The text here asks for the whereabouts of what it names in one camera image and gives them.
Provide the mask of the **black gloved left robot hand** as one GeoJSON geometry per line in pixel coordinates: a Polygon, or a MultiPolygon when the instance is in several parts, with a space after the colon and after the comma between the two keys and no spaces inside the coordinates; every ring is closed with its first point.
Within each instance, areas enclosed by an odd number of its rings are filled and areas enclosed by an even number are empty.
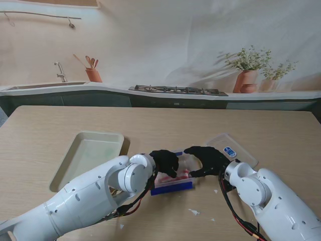
{"type": "Polygon", "coordinates": [[[149,155],[156,163],[159,172],[165,173],[171,178],[177,177],[179,159],[175,153],[168,150],[158,150],[152,151],[149,155]]]}

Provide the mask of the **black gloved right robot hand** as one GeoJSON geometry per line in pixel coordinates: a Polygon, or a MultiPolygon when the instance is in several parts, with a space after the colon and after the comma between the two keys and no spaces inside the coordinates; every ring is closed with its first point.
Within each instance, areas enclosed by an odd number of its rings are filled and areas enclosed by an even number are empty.
{"type": "Polygon", "coordinates": [[[201,169],[189,173],[194,178],[218,176],[230,164],[230,160],[214,147],[192,146],[185,149],[184,153],[195,156],[202,163],[201,169]]]}

